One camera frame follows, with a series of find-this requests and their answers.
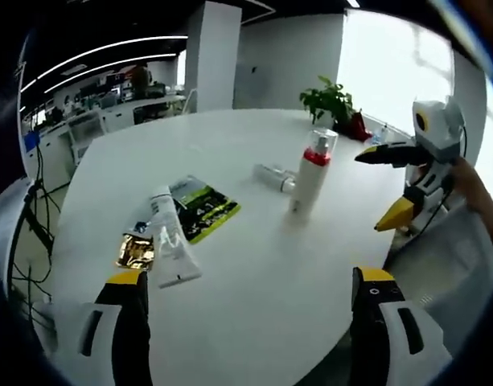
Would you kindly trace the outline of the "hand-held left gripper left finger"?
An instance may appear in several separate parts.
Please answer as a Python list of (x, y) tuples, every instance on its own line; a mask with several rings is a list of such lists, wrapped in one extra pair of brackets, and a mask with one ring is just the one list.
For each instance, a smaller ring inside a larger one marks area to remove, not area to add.
[(111, 277), (92, 302), (60, 303), (60, 371), (72, 385), (152, 385), (145, 271)]

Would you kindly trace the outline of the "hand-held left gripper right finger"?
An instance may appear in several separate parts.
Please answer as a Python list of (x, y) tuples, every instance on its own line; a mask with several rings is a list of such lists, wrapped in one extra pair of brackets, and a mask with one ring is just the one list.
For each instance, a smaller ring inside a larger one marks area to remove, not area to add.
[(352, 274), (350, 385), (430, 385), (451, 361), (443, 330), (383, 269)]

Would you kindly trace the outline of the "person's right hand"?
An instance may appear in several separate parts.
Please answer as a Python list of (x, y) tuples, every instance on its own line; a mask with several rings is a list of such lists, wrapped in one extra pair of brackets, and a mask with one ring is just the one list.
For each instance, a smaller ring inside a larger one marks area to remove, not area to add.
[(475, 168), (465, 158), (459, 157), (454, 161), (450, 173), (456, 192), (470, 208), (481, 211), (486, 202), (487, 190)]

